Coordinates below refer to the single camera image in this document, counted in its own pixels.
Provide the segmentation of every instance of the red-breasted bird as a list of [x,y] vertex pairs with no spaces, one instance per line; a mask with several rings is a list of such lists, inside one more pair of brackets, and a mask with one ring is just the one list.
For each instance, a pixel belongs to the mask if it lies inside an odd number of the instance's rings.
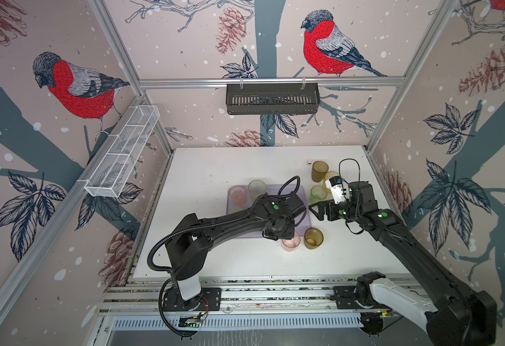
[[370,62],[358,52],[354,42],[343,35],[333,22],[328,10],[315,10],[301,25],[304,30],[304,58],[322,73],[341,75],[348,70],[365,70],[376,76],[385,76],[374,70]]
[[95,138],[107,133],[102,129],[102,117],[114,107],[118,91],[130,84],[95,69],[73,65],[52,52],[41,53],[35,59],[33,73],[39,87],[47,86],[73,115],[101,120]]

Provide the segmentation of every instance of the white dot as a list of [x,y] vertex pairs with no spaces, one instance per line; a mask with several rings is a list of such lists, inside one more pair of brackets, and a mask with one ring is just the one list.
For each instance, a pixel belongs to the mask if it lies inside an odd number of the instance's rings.
[[64,279],[64,276],[66,276],[66,269],[61,269],[54,275],[54,280],[60,281]]

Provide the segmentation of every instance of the bird's foot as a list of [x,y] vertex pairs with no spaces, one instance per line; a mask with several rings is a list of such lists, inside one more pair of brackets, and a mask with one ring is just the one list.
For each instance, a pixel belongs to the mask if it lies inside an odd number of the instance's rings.
[[98,131],[96,134],[95,134],[95,142],[97,141],[98,139],[98,136],[101,134],[101,133],[106,133],[106,135],[109,135],[110,133],[106,132],[105,130],[100,130]]

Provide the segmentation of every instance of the tabletop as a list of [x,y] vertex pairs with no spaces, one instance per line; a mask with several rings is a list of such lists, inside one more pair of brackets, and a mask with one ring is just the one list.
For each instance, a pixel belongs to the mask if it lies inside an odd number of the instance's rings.
[[[175,150],[162,193],[142,247],[134,278],[165,278],[147,266],[153,245],[173,232],[187,214],[197,218],[225,215],[228,189],[247,185],[254,179],[266,184],[283,184],[293,176],[301,177],[307,195],[315,183],[311,179],[312,163],[325,161],[338,171],[344,158],[360,164],[360,180],[372,184],[380,208],[389,207],[362,146],[254,147],[254,148],[178,148]],[[358,180],[354,161],[341,164],[341,175],[349,182]],[[371,271],[384,274],[408,273],[402,263],[367,232],[354,235],[344,220],[319,221],[311,212],[312,227],[324,235],[317,249],[309,250],[304,239],[293,252],[282,248],[281,240],[264,238],[231,239],[211,249],[200,277],[219,280],[287,280],[354,277]],[[360,231],[356,223],[349,224]],[[159,266],[169,266],[166,248],[154,257]]]

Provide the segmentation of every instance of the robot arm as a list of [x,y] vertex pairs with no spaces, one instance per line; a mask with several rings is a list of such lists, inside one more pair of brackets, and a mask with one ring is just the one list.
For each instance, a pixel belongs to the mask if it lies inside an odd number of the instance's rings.
[[357,222],[401,261],[431,299],[429,302],[372,272],[357,280],[358,301],[364,306],[378,302],[393,308],[425,329],[435,345],[493,344],[497,314],[493,298],[485,291],[473,291],[443,267],[393,211],[379,209],[370,184],[350,183],[347,192],[350,202],[322,201],[309,209],[318,220],[326,215],[330,221]]

